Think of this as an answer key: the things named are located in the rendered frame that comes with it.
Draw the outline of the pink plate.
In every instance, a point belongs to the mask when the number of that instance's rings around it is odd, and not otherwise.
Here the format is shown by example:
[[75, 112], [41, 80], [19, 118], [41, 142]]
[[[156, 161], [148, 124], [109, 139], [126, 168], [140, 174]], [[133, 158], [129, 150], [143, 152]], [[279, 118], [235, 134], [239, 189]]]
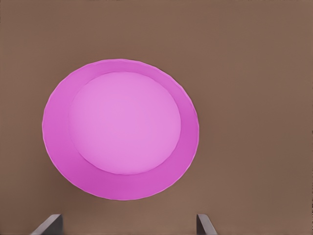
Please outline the pink plate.
[[79, 189], [136, 200], [172, 186], [199, 144], [195, 107], [171, 76], [140, 61], [107, 59], [64, 78], [42, 133], [58, 171]]

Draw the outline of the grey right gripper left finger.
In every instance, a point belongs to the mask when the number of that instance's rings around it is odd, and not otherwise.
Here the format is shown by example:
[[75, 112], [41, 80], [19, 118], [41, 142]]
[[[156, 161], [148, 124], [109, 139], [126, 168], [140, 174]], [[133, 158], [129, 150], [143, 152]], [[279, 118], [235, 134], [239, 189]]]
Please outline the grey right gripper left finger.
[[63, 235], [63, 216], [51, 215], [30, 235]]

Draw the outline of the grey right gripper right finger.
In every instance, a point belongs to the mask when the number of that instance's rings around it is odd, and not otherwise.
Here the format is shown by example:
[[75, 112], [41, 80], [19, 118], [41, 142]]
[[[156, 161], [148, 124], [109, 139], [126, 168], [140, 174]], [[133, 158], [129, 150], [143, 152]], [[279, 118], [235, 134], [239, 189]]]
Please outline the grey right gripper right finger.
[[197, 214], [197, 235], [217, 235], [207, 214]]

